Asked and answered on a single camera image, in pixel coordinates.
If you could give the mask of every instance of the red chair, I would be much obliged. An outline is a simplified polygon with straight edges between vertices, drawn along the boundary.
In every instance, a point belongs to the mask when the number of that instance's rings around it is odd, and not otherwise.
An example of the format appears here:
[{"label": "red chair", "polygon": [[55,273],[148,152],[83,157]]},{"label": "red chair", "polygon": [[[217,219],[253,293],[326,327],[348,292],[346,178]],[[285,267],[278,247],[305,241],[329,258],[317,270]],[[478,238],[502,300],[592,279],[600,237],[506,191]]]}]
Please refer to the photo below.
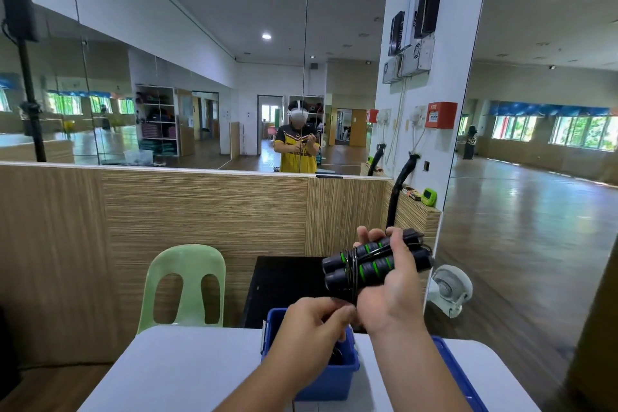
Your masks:
[{"label": "red chair", "polygon": [[268,126],[268,135],[270,135],[270,140],[274,141],[274,136],[277,135],[277,128],[275,126]]}]

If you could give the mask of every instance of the black and yellow shirt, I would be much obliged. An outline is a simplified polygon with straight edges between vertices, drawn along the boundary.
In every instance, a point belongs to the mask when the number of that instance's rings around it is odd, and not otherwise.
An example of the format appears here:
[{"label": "black and yellow shirt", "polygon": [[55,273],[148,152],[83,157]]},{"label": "black and yellow shirt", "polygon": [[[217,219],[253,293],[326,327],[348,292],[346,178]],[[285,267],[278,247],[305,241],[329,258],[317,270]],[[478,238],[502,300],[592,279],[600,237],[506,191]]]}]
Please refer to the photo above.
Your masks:
[{"label": "black and yellow shirt", "polygon": [[283,142],[285,145],[296,145],[300,142],[302,146],[300,152],[281,154],[282,173],[315,173],[318,169],[315,157],[306,149],[311,134],[318,137],[318,132],[312,124],[307,124],[302,131],[294,129],[291,124],[279,127],[274,138],[275,142]]}]

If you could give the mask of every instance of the chair backrest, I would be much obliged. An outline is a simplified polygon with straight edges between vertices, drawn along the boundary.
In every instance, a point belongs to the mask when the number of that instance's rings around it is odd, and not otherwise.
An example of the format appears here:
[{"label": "chair backrest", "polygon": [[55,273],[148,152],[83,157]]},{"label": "chair backrest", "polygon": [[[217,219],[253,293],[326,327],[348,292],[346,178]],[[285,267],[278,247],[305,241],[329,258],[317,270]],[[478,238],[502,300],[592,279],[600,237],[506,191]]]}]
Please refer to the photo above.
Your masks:
[{"label": "chair backrest", "polygon": [[201,297],[201,280],[209,274],[214,275],[219,282],[219,321],[223,326],[223,300],[226,286],[226,263],[219,251],[204,244],[182,244],[166,249],[150,264],[144,286],[142,314],[137,334],[149,327],[158,325],[155,322],[156,288],[163,277],[168,274],[178,274],[182,277],[181,302],[174,324],[186,326],[205,326],[205,309]]}]

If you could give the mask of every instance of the woman in black skirt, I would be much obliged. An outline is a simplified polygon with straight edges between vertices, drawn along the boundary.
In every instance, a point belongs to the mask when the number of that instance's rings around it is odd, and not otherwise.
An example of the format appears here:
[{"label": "woman in black skirt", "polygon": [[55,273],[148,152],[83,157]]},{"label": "woman in black skirt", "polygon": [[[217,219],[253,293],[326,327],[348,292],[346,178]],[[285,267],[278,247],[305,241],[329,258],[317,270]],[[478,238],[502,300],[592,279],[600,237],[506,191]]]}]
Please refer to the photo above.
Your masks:
[{"label": "woman in black skirt", "polygon": [[474,156],[474,146],[476,145],[476,127],[470,126],[468,129],[468,136],[465,140],[465,147],[463,149],[463,159],[471,160]]}]

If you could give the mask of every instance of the fire alarm box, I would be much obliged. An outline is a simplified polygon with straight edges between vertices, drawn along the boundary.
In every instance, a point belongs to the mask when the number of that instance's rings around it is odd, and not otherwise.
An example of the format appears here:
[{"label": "fire alarm box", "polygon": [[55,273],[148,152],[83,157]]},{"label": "fire alarm box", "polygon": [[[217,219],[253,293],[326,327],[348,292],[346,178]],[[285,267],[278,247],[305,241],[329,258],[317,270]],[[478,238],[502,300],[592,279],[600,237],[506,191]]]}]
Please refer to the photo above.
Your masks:
[{"label": "fire alarm box", "polygon": [[433,129],[452,129],[455,127],[457,116],[457,103],[440,101],[429,103],[427,106],[427,120],[425,127]]},{"label": "fire alarm box", "polygon": [[375,124],[378,122],[378,110],[369,109],[367,110],[367,122]]}]

